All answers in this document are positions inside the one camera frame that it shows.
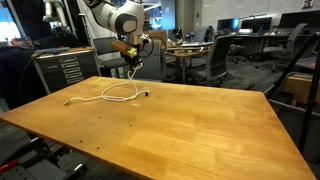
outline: black chair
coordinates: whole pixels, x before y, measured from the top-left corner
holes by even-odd
[[[163,82],[177,82],[177,77],[181,74],[181,68],[173,63],[168,63],[165,55],[161,53],[161,72]]]
[[[273,59],[272,72],[275,72],[277,63],[282,63],[283,66],[287,66],[287,64],[290,62],[288,59],[290,59],[290,57],[294,54],[295,41],[306,25],[306,23],[299,24],[292,31],[287,40],[279,41],[280,46],[266,47],[263,49],[263,53]]]
[[[208,83],[214,79],[219,79],[220,83],[222,83],[222,77],[228,73],[226,57],[233,39],[233,35],[216,38],[209,55],[200,58],[205,60],[206,64],[195,68],[189,68],[188,74],[190,77],[201,85],[208,85]]]
[[[96,49],[96,53],[98,56],[104,55],[104,54],[110,54],[110,53],[116,53],[119,52],[111,47],[111,43],[113,41],[116,41],[116,37],[105,37],[105,38],[96,38],[93,39],[93,44]],[[108,69],[115,69],[116,71],[116,77],[120,77],[119,69],[121,67],[127,66],[128,63],[125,61],[123,57],[120,58],[114,58],[114,59],[108,59],[108,60],[102,60],[99,58],[99,63],[101,67],[108,68]]]
[[[247,58],[239,55],[241,51],[246,49],[245,46],[240,45],[240,41],[242,41],[242,38],[234,38],[229,50],[229,54],[231,54],[232,60],[235,64],[237,64],[239,60],[244,62],[247,61]]]
[[[146,44],[141,49],[139,56],[142,60],[142,67],[135,73],[134,79],[161,81],[161,41],[153,40],[153,44]]]
[[[193,42],[205,42],[208,26],[202,26],[196,31]]]
[[[214,39],[215,39],[214,28],[211,25],[208,26],[207,36],[208,36],[207,42],[213,42],[214,41]]]

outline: gray carpet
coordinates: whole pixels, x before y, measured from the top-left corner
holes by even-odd
[[[271,62],[250,62],[239,61],[234,64],[232,60],[228,60],[228,76],[226,76],[221,88],[245,89],[249,84],[255,85],[250,89],[252,91],[265,91],[268,89],[282,74],[283,69],[278,68],[276,73],[272,73]],[[4,122],[0,122],[0,160],[1,157],[9,154],[12,149],[19,147],[28,141],[28,136],[25,131],[16,127],[10,126]],[[55,151],[60,146],[48,142],[50,149]],[[81,176],[80,180],[99,180],[99,179],[137,179],[129,174],[112,168],[105,163],[98,160],[90,159],[86,156],[71,152],[59,158],[59,165],[65,172],[72,172],[72,170],[80,163],[86,164],[88,170]],[[317,178],[320,178],[320,165],[308,163]]]

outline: drawer handle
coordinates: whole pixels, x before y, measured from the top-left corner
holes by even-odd
[[[54,69],[57,68],[58,66],[49,66],[48,69]]]
[[[70,74],[70,73],[75,73],[75,72],[79,72],[81,71],[80,67],[75,67],[75,68],[71,68],[71,69],[64,69],[63,72],[65,74]]]
[[[69,68],[69,67],[74,67],[74,66],[78,66],[79,63],[78,62],[74,62],[74,63],[70,63],[70,64],[61,64],[62,68]]]
[[[70,61],[76,61],[77,58],[72,58],[72,59],[60,59],[60,62],[70,62]]]
[[[65,73],[74,73],[74,72],[78,72],[78,71],[79,71],[78,69],[75,69],[75,70],[65,71]]]
[[[66,78],[67,79],[71,79],[71,78],[76,78],[76,77],[79,77],[79,76],[81,76],[80,73],[79,74],[74,74],[74,75],[68,75],[68,76],[66,76]]]
[[[68,80],[67,82],[68,82],[68,84],[72,84],[72,83],[80,82],[80,81],[82,81],[82,80],[83,80],[83,78],[70,79],[70,80]]]

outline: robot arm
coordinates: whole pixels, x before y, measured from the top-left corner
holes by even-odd
[[[61,0],[43,0],[46,8],[46,15],[43,16],[44,22],[55,22],[59,21],[62,24],[63,33],[70,34],[71,30],[67,24],[66,18],[63,13],[64,4]],[[57,16],[53,15],[52,8],[56,9]]]
[[[132,1],[116,8],[106,0],[85,0],[96,22],[119,35],[142,35],[144,8],[142,4]]]

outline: wooden tabletop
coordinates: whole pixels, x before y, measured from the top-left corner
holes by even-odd
[[[315,179],[261,92],[136,81],[149,96],[64,105],[124,81],[92,77],[0,119],[142,178]]]
[[[167,56],[173,56],[178,58],[189,58],[189,57],[197,57],[197,56],[203,56],[207,55],[210,52],[210,50],[204,50],[204,51],[178,51],[178,52],[165,52],[164,54]]]

